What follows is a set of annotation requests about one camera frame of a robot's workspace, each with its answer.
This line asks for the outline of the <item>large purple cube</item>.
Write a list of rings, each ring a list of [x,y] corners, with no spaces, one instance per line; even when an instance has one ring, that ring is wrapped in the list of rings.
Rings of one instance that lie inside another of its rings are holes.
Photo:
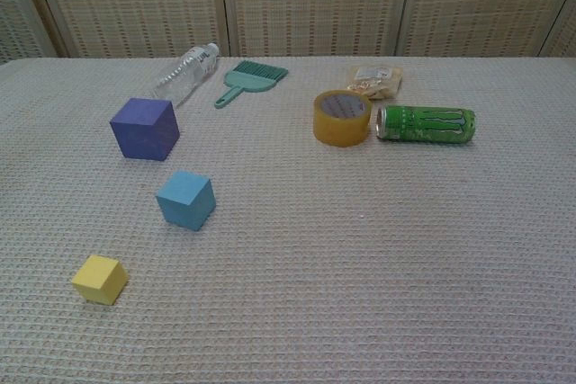
[[[180,137],[174,107],[168,100],[130,98],[110,125],[127,158],[164,161]]]

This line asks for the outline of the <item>clear snack packet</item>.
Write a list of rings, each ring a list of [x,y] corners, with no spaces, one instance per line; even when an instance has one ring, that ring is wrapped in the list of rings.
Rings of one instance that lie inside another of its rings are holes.
[[[401,67],[386,65],[353,67],[346,89],[363,94],[373,101],[391,99],[399,92],[402,76]]]

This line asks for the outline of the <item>green energy drink can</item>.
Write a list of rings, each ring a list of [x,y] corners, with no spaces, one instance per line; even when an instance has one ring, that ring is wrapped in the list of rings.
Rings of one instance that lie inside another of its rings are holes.
[[[378,110],[376,136],[382,140],[465,144],[475,133],[471,110],[389,105]]]

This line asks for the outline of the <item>beige woven tablecloth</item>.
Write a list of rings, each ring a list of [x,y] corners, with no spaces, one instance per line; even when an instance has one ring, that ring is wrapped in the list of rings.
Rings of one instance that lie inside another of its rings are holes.
[[[163,162],[109,124],[163,59],[0,66],[0,384],[576,384],[576,58],[398,58],[399,102],[473,110],[472,142],[326,146],[353,63],[279,58],[217,110],[223,59]],[[199,231],[159,208],[177,171],[211,180]]]

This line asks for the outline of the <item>clear plastic water bottle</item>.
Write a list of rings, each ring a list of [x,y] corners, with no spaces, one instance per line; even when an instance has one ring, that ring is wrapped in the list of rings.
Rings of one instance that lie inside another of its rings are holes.
[[[151,90],[154,99],[181,105],[212,74],[217,66],[220,48],[215,43],[194,46],[180,58],[172,60],[157,75]]]

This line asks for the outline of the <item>teal hand brush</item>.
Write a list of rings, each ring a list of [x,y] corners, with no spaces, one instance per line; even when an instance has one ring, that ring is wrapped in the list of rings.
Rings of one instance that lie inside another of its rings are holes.
[[[225,74],[223,84],[228,91],[214,103],[214,107],[224,108],[242,93],[268,91],[287,75],[286,68],[243,60]]]

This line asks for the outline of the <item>yellow packing tape roll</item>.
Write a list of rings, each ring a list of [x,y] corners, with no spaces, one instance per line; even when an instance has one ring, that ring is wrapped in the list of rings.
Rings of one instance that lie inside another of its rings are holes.
[[[330,90],[313,103],[313,134],[325,144],[351,147],[366,140],[372,114],[370,100],[350,90]]]

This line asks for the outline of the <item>woven folding screen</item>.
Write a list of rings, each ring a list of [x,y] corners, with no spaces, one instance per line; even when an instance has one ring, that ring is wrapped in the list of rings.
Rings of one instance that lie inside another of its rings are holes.
[[[576,0],[0,0],[0,64],[232,57],[576,58]]]

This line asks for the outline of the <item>small yellow cube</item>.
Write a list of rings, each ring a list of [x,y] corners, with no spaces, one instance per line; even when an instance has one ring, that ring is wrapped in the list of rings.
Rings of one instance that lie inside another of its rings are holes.
[[[129,276],[120,261],[90,255],[71,283],[84,299],[111,306],[128,280]]]

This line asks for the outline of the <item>light blue cube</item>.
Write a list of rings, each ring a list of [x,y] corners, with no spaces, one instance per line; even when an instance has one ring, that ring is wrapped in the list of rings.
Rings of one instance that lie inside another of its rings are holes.
[[[186,171],[174,172],[156,194],[164,219],[199,231],[216,207],[211,180]]]

